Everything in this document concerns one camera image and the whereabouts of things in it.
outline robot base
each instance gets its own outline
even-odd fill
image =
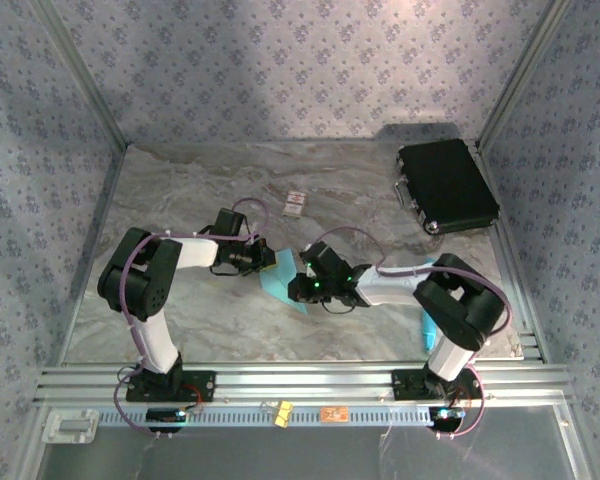
[[[464,369],[453,382],[433,380],[425,369],[394,370],[391,372],[393,397],[404,400],[478,400],[482,393],[476,376]]]
[[[207,403],[213,401],[215,383],[216,372],[183,371],[182,359],[178,358],[166,374],[143,370],[131,377],[126,400],[134,403]]]

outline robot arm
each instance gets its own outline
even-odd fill
[[[237,236],[245,216],[222,209],[214,225],[202,232],[212,235]],[[98,281],[98,294],[112,310],[120,312],[119,288],[124,265],[138,244],[150,232],[132,228],[124,236]],[[237,274],[248,275],[275,264],[275,252],[264,238],[253,242],[215,241],[203,238],[154,238],[136,259],[126,280],[125,299],[133,317],[133,336],[141,354],[144,370],[157,375],[170,375],[182,363],[171,340],[164,314],[176,270],[190,267],[233,265]]]
[[[430,265],[383,268],[351,267],[324,242],[300,253],[307,273],[299,273],[289,284],[289,298],[304,303],[340,300],[350,307],[406,304],[411,298],[429,313],[442,330],[424,367],[426,387],[446,396],[453,382],[473,355],[482,348],[504,310],[502,300],[486,286],[472,280],[436,272]],[[433,267],[463,270],[480,276],[452,254],[443,254]],[[415,271],[432,271],[415,275]],[[460,290],[461,295],[453,293]]]

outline small white box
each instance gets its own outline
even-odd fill
[[[296,205],[304,205],[306,197],[300,192],[289,192],[287,194],[287,203],[294,203]]]
[[[282,210],[282,214],[290,217],[300,217],[302,216],[302,205],[287,203]]]

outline aluminum rail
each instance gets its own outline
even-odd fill
[[[109,407],[123,365],[47,368],[34,403],[45,407]],[[289,400],[296,405],[442,405],[440,401],[395,402],[391,371],[419,369],[417,362],[220,363],[187,365],[185,370],[217,372],[214,406],[259,405]],[[478,361],[487,406],[557,405],[573,398],[564,365],[527,361]]]

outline metal frame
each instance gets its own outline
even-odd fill
[[[67,352],[69,351],[69,347],[71,346],[71,337],[73,335],[73,329],[75,328],[76,321],[78,319],[78,312],[80,311],[80,306],[82,305],[82,299],[84,298],[84,293],[87,290],[87,284],[89,283],[89,276],[91,275],[91,269],[93,268],[93,262],[95,262],[96,258],[96,248],[98,243],[100,242],[100,238],[102,237],[102,231],[104,230],[105,220],[109,213],[109,208],[111,208],[111,203],[113,202],[113,196],[116,191],[116,187],[118,186],[118,180],[120,179],[120,172],[122,171],[122,165],[124,164],[124,159],[126,155],[126,149],[122,152],[115,164],[112,168],[107,172],[107,176],[104,179],[105,188],[109,185],[108,195],[105,197],[103,204],[96,206],[96,216],[100,215],[103,221],[98,225],[98,230],[94,236],[91,250],[89,251],[87,257],[87,266],[85,269],[84,278],[81,279],[80,285],[78,287],[78,297],[73,306],[73,310],[71,311],[71,318],[69,320],[69,326],[67,328],[67,333],[65,334],[64,343],[62,344],[62,349],[60,350],[60,354],[58,355],[58,361],[56,365],[66,366],[64,362]]]
[[[551,0],[531,34],[529,43],[520,55],[509,82],[496,102],[478,137],[481,152],[488,152],[506,123],[531,76],[547,51],[551,40],[567,14],[571,0]]]
[[[492,192],[498,197],[488,165],[475,146],[470,151],[483,172]],[[111,173],[115,185],[123,162]],[[104,218],[111,205],[115,188],[110,190],[104,207]],[[98,232],[100,238],[102,227]],[[490,237],[503,280],[503,287],[514,305],[517,326],[525,360],[478,360],[486,395],[486,406],[525,407],[552,406],[560,426],[562,439],[578,479],[594,478],[582,448],[580,433],[569,409],[574,392],[564,365],[550,361],[538,316],[530,300],[522,267],[515,253],[515,243],[507,225],[506,214],[490,229]],[[70,333],[77,318],[79,305],[72,316],[71,328],[62,350],[61,361],[70,344]],[[29,435],[21,466],[25,472],[15,478],[29,478],[26,472],[40,465],[44,446],[40,432],[49,409],[95,408],[104,414],[113,407],[112,392],[117,383],[116,373],[123,364],[71,364],[47,368],[42,372],[34,406],[38,411]],[[186,365],[186,370],[217,372],[215,399],[209,408],[228,411],[236,407],[251,407],[254,411],[262,402],[288,400],[300,408],[324,405],[351,407],[413,407],[441,406],[442,402],[396,402],[393,400],[391,371],[400,368],[421,368],[420,362],[299,362],[299,363],[210,363]],[[121,401],[125,409],[138,412],[146,405]]]
[[[31,6],[64,59],[73,79],[82,90],[87,104],[100,121],[109,143],[118,153],[124,153],[127,147],[124,135],[96,82],[89,73],[87,65],[78,53],[78,49],[58,11],[50,0],[31,0]]]

